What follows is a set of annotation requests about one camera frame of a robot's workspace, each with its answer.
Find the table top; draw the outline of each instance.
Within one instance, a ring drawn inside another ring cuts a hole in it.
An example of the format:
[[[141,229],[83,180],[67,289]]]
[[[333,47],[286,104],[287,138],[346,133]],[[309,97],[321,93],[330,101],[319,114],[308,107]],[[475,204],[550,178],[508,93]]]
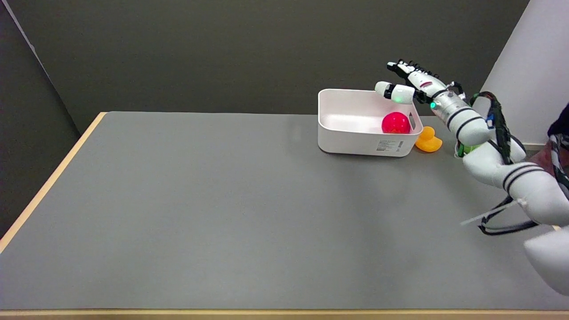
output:
[[[316,116],[108,113],[8,237],[0,309],[569,309],[522,249],[551,227],[460,227],[505,194],[422,120],[443,148],[386,158],[322,152]]]

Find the yellow duck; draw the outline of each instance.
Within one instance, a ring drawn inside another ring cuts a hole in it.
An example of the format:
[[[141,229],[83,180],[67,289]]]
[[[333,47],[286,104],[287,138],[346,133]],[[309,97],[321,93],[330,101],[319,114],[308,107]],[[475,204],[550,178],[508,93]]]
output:
[[[415,142],[415,146],[425,152],[435,152],[439,150],[442,145],[443,141],[435,137],[435,129],[430,126],[423,128],[423,132],[421,132]]]

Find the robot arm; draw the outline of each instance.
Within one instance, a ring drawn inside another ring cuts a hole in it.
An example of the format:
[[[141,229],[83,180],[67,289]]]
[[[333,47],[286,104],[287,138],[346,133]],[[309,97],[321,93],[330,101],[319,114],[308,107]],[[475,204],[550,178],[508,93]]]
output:
[[[476,180],[502,188],[510,200],[518,200],[533,225],[565,227],[526,241],[525,251],[544,281],[569,296],[569,281],[565,281],[569,279],[569,200],[558,181],[536,164],[522,162],[525,149],[513,136],[509,139],[509,158],[505,162],[497,146],[496,131],[468,105],[460,84],[445,85],[437,75],[411,61],[389,62],[387,68],[403,78],[406,85],[381,81],[375,87],[378,94],[397,103],[411,104],[413,98],[429,103],[458,141],[467,146],[479,145],[463,157],[465,168]],[[450,90],[452,87],[459,93]]]

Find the white plastic bin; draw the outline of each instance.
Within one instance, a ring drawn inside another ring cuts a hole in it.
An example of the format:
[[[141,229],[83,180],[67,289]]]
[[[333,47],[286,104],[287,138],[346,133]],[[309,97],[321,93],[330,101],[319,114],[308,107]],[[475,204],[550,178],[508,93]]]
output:
[[[381,121],[391,112],[410,116],[409,134],[383,133]],[[404,157],[422,131],[414,104],[397,104],[375,91],[325,89],[318,93],[318,146],[323,151]]]

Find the label on box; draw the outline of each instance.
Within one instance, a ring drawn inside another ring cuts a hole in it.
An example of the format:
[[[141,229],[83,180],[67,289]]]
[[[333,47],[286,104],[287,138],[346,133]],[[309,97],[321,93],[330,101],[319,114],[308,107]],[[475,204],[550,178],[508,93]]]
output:
[[[379,144],[377,145],[377,151],[400,152],[403,143],[404,141],[401,140],[380,140]]]

